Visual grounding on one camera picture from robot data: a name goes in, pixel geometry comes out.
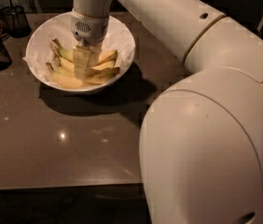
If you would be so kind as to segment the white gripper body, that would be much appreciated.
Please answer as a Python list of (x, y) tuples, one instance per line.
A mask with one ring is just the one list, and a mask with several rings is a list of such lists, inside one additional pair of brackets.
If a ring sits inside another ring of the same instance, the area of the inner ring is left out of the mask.
[(71, 30), (77, 41), (83, 40), (86, 44), (94, 46), (101, 43), (107, 33), (109, 17), (93, 18), (77, 13), (74, 9), (71, 12)]

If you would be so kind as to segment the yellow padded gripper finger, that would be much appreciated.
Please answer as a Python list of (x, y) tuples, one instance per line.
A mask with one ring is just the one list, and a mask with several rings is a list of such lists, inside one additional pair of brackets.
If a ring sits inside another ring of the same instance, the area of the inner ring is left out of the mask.
[(95, 46), (91, 46), (86, 43), (79, 42), (77, 45), (73, 47), (73, 63), (74, 63), (74, 60), (87, 61), (88, 67), (89, 67), (88, 72), (89, 72), (89, 69), (98, 63), (98, 59), (99, 59), (101, 52), (102, 52), (101, 43)]

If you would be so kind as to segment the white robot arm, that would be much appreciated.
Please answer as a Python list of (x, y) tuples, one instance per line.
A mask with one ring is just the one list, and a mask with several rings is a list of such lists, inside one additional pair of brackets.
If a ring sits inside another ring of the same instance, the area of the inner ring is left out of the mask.
[[(112, 0), (74, 0), (104, 39)], [(149, 107), (139, 154), (153, 224), (263, 224), (263, 40), (200, 0), (117, 0), (188, 70)]]

